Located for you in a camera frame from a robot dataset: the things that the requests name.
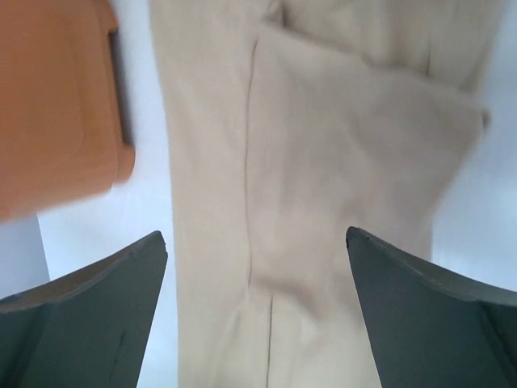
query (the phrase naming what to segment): beige towel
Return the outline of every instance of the beige towel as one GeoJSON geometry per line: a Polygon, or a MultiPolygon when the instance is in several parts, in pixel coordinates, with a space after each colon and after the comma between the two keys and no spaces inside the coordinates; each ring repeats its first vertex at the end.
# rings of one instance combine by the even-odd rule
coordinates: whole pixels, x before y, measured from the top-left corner
{"type": "Polygon", "coordinates": [[[180,388],[379,387],[345,231],[423,255],[485,122],[502,0],[288,3],[151,2],[180,388]]]}

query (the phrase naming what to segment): folded cloth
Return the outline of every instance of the folded cloth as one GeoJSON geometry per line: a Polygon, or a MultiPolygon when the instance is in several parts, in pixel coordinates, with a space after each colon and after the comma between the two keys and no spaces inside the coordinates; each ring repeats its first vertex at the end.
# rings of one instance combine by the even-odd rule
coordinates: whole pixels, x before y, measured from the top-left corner
{"type": "MultiPolygon", "coordinates": [[[[318,35],[305,24],[312,11],[294,11],[302,3],[317,2],[150,3],[170,132],[180,388],[379,387],[347,227],[421,255],[486,123],[457,90],[473,77],[444,85],[456,74],[447,56],[423,73],[376,61],[346,34],[318,35]]],[[[376,10],[356,14],[367,30],[376,10]]],[[[479,53],[494,31],[473,38],[479,53]]],[[[485,62],[471,59],[464,69],[485,62]]]]}

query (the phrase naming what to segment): orange container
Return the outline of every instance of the orange container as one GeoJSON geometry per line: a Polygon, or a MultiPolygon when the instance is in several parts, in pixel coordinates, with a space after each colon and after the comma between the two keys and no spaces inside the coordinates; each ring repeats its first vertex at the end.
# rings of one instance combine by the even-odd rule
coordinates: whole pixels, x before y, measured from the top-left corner
{"type": "Polygon", "coordinates": [[[132,173],[105,0],[0,1],[0,221],[108,190],[132,173]]]}

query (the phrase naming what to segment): white surface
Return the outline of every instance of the white surface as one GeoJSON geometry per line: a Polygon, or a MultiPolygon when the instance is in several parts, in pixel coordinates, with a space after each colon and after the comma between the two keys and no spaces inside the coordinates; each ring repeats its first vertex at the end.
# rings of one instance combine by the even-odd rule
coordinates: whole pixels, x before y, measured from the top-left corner
{"type": "Polygon", "coordinates": [[[169,263],[139,387],[171,388],[177,384],[177,314],[165,115],[146,1],[113,0],[113,4],[120,20],[125,94],[137,148],[135,170],[127,184],[107,195],[41,214],[41,235],[50,277],[55,279],[111,255],[153,230],[163,233],[169,263]]]}
{"type": "Polygon", "coordinates": [[[48,282],[36,217],[0,224],[0,299],[48,282]]]}
{"type": "Polygon", "coordinates": [[[433,261],[517,291],[517,2],[510,2],[483,99],[492,126],[435,221],[433,261]]]}

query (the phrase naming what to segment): beige cloth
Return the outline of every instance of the beige cloth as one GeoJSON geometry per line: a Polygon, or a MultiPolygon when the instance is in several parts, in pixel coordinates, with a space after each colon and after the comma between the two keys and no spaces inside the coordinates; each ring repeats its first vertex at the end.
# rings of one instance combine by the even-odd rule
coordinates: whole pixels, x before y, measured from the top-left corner
{"type": "Polygon", "coordinates": [[[426,254],[502,5],[151,1],[180,388],[380,386],[345,231],[426,254]]]}

